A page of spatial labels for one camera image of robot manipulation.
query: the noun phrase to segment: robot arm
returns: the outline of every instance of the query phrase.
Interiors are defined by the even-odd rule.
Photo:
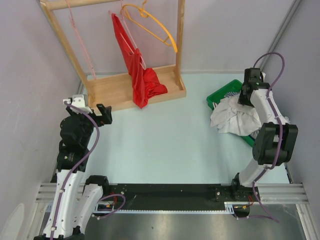
[[[289,124],[281,115],[272,90],[268,92],[270,85],[263,81],[259,68],[248,68],[244,71],[244,83],[238,103],[256,108],[262,127],[252,147],[253,159],[249,165],[239,173],[240,186],[251,187],[264,171],[272,168],[278,142],[281,141],[276,166],[290,161],[298,135],[296,125]],[[283,135],[279,140],[280,125]]]
[[[84,95],[74,95],[63,101],[87,113],[98,127],[112,123],[110,106],[104,107],[103,104],[97,104],[101,113],[101,116],[97,116],[88,107],[88,101]],[[70,116],[63,119],[60,124],[62,140],[59,144],[56,179],[53,180],[57,185],[52,211],[43,235],[35,237],[34,240],[84,240],[85,229],[95,205],[102,196],[109,194],[107,177],[92,175],[85,182],[83,194],[76,206],[76,196],[88,158],[84,159],[71,174],[70,170],[89,152],[87,147],[94,126],[87,117],[79,114],[77,109],[67,107],[66,110]]]

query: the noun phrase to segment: wooden clothes rack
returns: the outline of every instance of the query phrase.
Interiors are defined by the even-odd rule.
[[[69,0],[70,7],[82,7],[94,4],[102,4],[116,2],[119,0]],[[96,105],[104,104],[112,106],[112,110],[121,110],[135,107],[133,102],[132,79],[128,73],[116,74],[107,77],[88,80],[87,76],[79,64],[79,61],[58,21],[54,11],[68,8],[65,0],[40,0],[40,5],[45,16],[51,23],[53,30],[59,38],[66,54],[73,64],[76,73],[81,79],[83,85],[88,92],[88,105],[99,113]],[[149,99],[149,104],[162,101],[183,98],[187,91],[184,82],[181,78],[181,58],[182,58],[182,41],[184,32],[184,17],[185,17],[185,0],[178,0],[177,12],[177,35],[176,46],[177,53],[175,64],[159,66],[153,68],[156,72],[160,83],[164,84],[168,93],[154,96]]]

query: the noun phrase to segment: green basket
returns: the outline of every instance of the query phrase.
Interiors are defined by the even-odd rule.
[[[229,92],[240,92],[241,87],[242,83],[237,79],[229,82],[227,85],[223,86],[218,91],[215,91],[206,98],[208,106],[213,110],[214,103],[219,104],[220,100],[224,99],[225,95]],[[253,147],[255,140],[251,136],[241,136],[241,138],[245,140],[251,147]]]

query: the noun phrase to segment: red cloth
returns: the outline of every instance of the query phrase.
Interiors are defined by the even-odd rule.
[[[134,48],[117,15],[113,13],[111,17],[115,38],[119,43],[128,73],[132,77],[133,102],[142,109],[150,98],[166,94],[168,90],[159,82],[152,68],[144,70],[139,49]]]

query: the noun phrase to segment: gray wall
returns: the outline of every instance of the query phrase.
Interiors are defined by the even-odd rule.
[[[299,128],[292,160],[294,180],[303,182],[320,228],[320,1],[302,1],[276,51],[285,58],[285,69],[275,85],[274,99],[282,114]],[[281,69],[272,56],[264,71],[271,83]]]
[[[124,0],[141,6],[143,0]],[[293,0],[186,0],[183,32],[183,72],[243,71],[265,53]],[[159,19],[176,38],[178,0],[149,0],[145,9]],[[75,22],[100,73],[126,72],[108,11],[119,13],[120,3],[109,2],[72,9]],[[161,38],[167,35],[152,19],[144,19],[135,8],[132,18]],[[69,10],[57,10],[85,72],[85,59],[69,21]],[[126,20],[148,67],[175,63],[176,54],[155,37]]]
[[[22,239],[56,163],[62,99],[79,80],[37,1],[1,1],[0,22],[0,233],[23,203]]]

